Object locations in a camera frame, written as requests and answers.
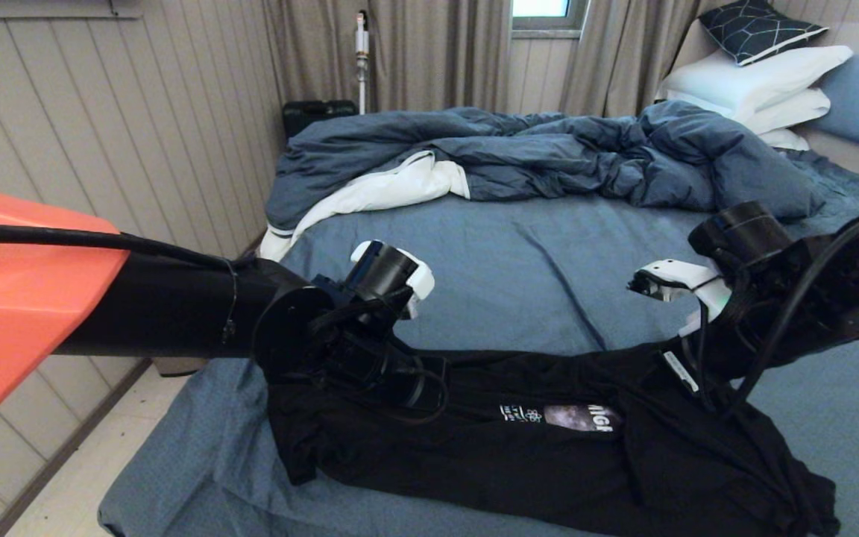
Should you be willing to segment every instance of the curtain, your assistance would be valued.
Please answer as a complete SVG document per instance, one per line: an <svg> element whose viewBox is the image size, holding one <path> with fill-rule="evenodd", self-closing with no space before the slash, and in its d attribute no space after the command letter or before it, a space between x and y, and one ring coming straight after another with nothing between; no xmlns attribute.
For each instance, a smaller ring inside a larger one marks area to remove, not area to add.
<svg viewBox="0 0 859 537"><path fill-rule="evenodd" d="M353 35L371 33L368 111L508 105L511 0L266 0L284 101L357 101Z"/></svg>
<svg viewBox="0 0 859 537"><path fill-rule="evenodd" d="M658 82L695 17L725 0L592 0L570 59L562 110L633 116L654 101Z"/></svg>

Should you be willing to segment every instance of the floor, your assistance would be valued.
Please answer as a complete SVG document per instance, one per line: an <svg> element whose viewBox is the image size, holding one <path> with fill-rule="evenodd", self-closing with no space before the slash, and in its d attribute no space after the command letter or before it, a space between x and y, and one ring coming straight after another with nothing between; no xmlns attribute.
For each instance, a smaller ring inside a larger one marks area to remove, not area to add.
<svg viewBox="0 0 859 537"><path fill-rule="evenodd" d="M98 503L130 461L188 377L141 375L65 462L14 524L7 537L108 537L98 526Z"/></svg>

